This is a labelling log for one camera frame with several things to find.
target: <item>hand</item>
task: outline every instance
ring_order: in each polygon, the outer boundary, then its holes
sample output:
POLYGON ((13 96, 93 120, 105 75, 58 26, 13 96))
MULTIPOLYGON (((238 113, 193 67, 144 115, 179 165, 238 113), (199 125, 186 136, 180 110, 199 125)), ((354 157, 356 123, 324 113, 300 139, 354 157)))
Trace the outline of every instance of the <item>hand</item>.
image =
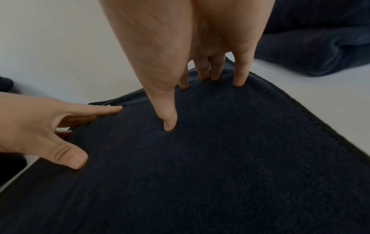
POLYGON ((115 114, 122 106, 91 106, 47 98, 0 93, 0 152, 40 156, 53 163, 81 168, 87 153, 64 141, 71 131, 56 131, 115 114))
POLYGON ((217 80, 225 53, 235 57, 234 86, 249 74, 274 0, 100 0, 165 130, 175 127, 174 88, 188 88, 187 63, 217 80))

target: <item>fingernail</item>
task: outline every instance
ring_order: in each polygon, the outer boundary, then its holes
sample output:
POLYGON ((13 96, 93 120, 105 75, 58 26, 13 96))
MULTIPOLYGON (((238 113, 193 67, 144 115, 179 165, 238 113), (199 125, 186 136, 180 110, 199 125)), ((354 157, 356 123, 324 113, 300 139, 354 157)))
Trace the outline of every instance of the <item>fingernail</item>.
POLYGON ((87 155, 73 155, 69 159, 69 163, 73 169, 80 169, 86 162, 87 162, 88 156, 87 155))

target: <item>dark blue blanket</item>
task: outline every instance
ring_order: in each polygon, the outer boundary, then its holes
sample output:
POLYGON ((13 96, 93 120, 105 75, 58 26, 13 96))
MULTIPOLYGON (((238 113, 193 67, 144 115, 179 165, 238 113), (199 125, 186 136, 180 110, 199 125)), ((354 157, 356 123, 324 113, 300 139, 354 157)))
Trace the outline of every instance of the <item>dark blue blanket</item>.
POLYGON ((142 90, 105 102, 124 110, 70 138, 86 166, 37 161, 0 193, 0 233, 370 232, 367 155, 255 74, 190 76, 171 133, 142 90))
POLYGON ((276 0, 255 58, 308 76, 370 63, 370 0, 276 0))

